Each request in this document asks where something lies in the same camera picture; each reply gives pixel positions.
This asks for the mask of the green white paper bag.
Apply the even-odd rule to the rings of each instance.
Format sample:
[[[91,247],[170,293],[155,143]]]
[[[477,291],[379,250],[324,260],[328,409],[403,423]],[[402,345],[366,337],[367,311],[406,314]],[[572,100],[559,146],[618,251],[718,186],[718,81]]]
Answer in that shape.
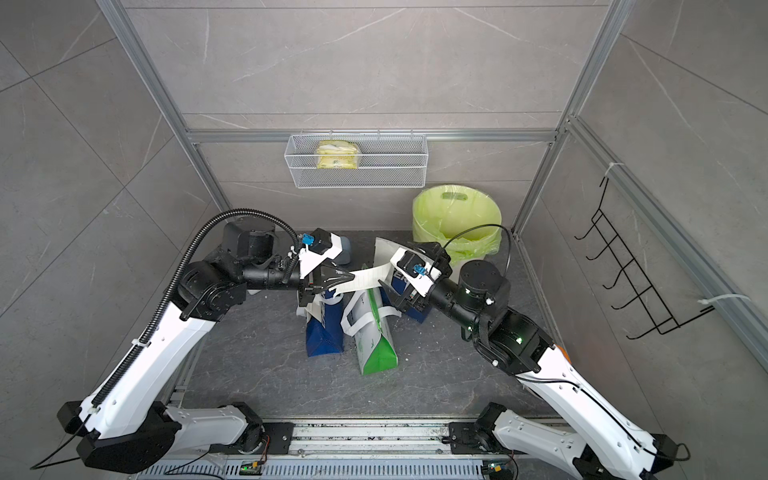
[[[383,301],[381,288],[351,292],[342,317],[343,332],[354,339],[362,375],[371,375],[398,367],[388,320],[401,312]]]

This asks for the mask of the blue white paper bag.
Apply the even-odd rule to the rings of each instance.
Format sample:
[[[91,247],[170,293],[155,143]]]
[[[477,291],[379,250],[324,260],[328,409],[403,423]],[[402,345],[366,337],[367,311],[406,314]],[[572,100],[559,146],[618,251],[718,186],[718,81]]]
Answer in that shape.
[[[343,352],[343,311],[343,295],[334,290],[317,294],[311,303],[297,308],[296,315],[306,320],[305,347],[308,357]]]
[[[377,237],[375,239],[373,265],[375,267],[379,267],[381,265],[387,264],[390,261],[391,257],[401,247],[402,245],[397,242],[394,242],[385,238]],[[404,293],[406,288],[406,281],[402,274],[398,273],[397,271],[393,271],[389,275],[389,283],[391,287],[397,292],[398,295],[401,295]],[[419,324],[423,324],[427,319],[428,315],[430,314],[430,312],[431,312],[430,307],[425,307],[423,311],[419,311],[411,307],[407,310],[406,315],[409,318],[417,321]]]

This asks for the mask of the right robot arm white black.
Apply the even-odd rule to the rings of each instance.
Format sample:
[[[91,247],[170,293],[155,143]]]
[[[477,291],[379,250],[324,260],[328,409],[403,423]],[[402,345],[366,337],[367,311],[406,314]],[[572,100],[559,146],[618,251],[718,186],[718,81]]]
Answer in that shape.
[[[379,239],[374,264],[386,271],[379,284],[396,309],[441,312],[486,361],[529,388],[570,427],[558,430],[491,403],[475,422],[483,449],[521,451],[577,479],[653,479],[690,459],[685,444],[623,415],[544,329],[510,307],[510,282],[493,263],[470,260],[453,279],[442,245]]]

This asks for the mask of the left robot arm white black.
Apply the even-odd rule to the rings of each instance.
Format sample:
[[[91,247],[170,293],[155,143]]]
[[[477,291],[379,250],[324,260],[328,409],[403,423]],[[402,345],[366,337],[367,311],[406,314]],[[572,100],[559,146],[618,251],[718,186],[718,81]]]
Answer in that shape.
[[[65,403],[59,421],[77,440],[77,460],[109,472],[139,473],[167,454],[213,446],[252,453],[266,447],[258,414],[243,402],[181,409],[158,395],[188,354],[251,290],[294,290],[313,297],[353,279],[337,266],[340,236],[297,232],[252,208],[208,220],[184,252],[141,335],[110,375],[80,402]]]

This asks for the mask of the green trash bag liner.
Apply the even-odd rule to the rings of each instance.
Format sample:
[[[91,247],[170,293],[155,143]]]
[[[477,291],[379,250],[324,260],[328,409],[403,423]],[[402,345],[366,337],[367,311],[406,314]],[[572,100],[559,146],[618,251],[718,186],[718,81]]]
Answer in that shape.
[[[437,242],[447,247],[451,266],[483,259],[498,252],[502,213],[484,192],[462,185],[440,185],[419,193],[412,203],[415,242]]]

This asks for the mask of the yellow wipes pack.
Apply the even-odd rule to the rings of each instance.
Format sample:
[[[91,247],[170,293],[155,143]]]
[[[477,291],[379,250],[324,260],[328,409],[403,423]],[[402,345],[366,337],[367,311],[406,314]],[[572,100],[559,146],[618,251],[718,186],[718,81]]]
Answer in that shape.
[[[361,150],[353,142],[345,140],[323,140],[315,149],[318,169],[357,169]]]

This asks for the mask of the plush doll orange hat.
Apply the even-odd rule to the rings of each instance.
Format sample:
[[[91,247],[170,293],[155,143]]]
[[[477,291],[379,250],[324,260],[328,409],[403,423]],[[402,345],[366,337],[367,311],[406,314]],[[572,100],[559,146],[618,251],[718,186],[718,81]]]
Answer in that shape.
[[[566,360],[566,361],[567,361],[569,364],[571,364],[571,363],[572,363],[572,362],[571,362],[571,359],[570,359],[570,357],[569,357],[568,353],[566,352],[566,350],[565,350],[565,349],[564,349],[562,346],[560,346],[560,345],[555,345],[555,346],[556,346],[556,347],[557,347],[557,349],[558,349],[558,350],[561,352],[561,354],[563,355],[564,359],[565,359],[565,360]]]

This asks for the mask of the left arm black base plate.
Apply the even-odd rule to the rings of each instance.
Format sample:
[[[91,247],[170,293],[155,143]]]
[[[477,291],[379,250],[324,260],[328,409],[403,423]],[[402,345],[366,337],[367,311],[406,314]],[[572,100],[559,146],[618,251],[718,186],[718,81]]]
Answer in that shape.
[[[286,455],[293,438],[295,424],[292,422],[267,422],[259,431],[246,432],[244,440],[232,445],[214,444],[210,453],[228,455]]]

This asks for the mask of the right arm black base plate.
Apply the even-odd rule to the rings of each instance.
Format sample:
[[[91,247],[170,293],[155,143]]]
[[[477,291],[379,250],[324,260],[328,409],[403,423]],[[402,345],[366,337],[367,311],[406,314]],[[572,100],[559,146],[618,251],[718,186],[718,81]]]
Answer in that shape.
[[[457,454],[492,454],[513,455],[518,450],[503,447],[497,440],[474,422],[450,422],[448,434],[441,442],[450,447],[451,453]]]

